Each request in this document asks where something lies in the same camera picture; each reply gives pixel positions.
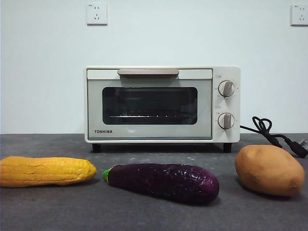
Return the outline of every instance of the black power cord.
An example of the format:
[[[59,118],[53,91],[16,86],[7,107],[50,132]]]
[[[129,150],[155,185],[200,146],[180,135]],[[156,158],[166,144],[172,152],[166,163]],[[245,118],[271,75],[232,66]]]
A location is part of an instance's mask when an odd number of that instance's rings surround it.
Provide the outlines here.
[[[295,141],[291,141],[289,138],[287,138],[286,136],[284,136],[282,134],[275,134],[275,135],[270,134],[269,131],[271,129],[272,122],[269,119],[266,119],[266,118],[260,119],[256,116],[254,116],[254,117],[252,117],[252,121],[254,122],[257,130],[252,129],[252,128],[248,128],[248,127],[245,127],[245,126],[240,126],[240,127],[244,128],[246,130],[253,131],[253,132],[256,132],[256,133],[263,135],[271,144],[273,144],[277,147],[280,147],[280,148],[282,148],[282,146],[280,145],[278,139],[276,139],[276,138],[283,138],[284,141],[290,146],[291,150],[296,155],[298,155],[301,158],[305,158],[306,155],[308,155],[308,143],[307,143],[306,140],[302,140],[300,143],[297,143]],[[264,121],[268,122],[268,124],[269,124],[268,128],[266,128]]]

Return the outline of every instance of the electrical socket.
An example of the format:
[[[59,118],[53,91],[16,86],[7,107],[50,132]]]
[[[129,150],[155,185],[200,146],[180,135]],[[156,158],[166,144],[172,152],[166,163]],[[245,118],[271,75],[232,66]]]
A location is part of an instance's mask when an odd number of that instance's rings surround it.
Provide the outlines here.
[[[88,4],[87,5],[87,24],[106,25],[107,24],[107,4]]]
[[[308,26],[308,5],[291,6],[291,25]]]

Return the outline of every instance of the glass window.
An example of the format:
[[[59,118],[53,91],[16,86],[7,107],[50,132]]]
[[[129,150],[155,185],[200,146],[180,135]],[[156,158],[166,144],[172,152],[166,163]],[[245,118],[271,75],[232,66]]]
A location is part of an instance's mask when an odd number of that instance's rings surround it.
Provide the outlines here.
[[[197,89],[104,88],[104,124],[195,124]]]

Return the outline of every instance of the eggplant stem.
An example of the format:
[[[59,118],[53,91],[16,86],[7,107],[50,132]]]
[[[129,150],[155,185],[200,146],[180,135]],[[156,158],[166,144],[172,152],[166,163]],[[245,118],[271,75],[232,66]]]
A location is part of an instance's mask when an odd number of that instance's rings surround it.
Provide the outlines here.
[[[107,169],[103,172],[103,178],[107,181],[108,183],[108,174],[109,174],[109,171],[112,169],[112,167],[110,169]]]

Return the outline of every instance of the corn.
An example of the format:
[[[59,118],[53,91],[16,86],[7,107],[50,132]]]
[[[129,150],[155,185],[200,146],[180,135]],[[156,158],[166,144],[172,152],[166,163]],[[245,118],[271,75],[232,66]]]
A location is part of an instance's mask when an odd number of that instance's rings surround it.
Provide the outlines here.
[[[10,156],[2,159],[0,165],[0,185],[4,187],[67,185],[89,180],[96,174],[90,161],[68,157]]]

